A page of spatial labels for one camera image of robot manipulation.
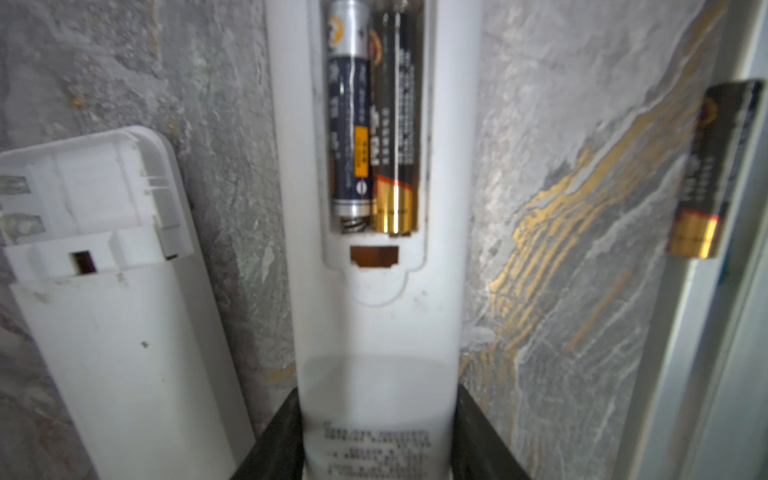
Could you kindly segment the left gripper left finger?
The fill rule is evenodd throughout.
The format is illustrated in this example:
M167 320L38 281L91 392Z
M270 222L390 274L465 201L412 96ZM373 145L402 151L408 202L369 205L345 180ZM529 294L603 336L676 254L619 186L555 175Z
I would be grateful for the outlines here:
M294 388L231 480L300 480L305 452L299 392Z

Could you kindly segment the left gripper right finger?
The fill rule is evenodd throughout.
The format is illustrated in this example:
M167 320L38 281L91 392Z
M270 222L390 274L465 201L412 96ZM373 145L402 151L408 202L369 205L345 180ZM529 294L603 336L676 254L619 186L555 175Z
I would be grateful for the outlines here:
M457 480L531 479L462 384L453 423L451 472Z

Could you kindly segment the long white TV remote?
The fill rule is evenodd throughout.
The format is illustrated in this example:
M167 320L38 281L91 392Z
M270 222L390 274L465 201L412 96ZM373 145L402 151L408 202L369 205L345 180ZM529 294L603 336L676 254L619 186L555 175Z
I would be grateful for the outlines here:
M415 231L332 216L325 3L266 5L306 475L447 479L457 401L482 5L418 8Z

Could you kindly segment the white air conditioner remote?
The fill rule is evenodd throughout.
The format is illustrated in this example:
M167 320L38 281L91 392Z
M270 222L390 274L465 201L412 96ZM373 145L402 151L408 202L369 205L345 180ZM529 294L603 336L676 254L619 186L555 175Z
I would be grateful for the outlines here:
M254 445L169 141L1 156L12 295L101 479L228 479Z

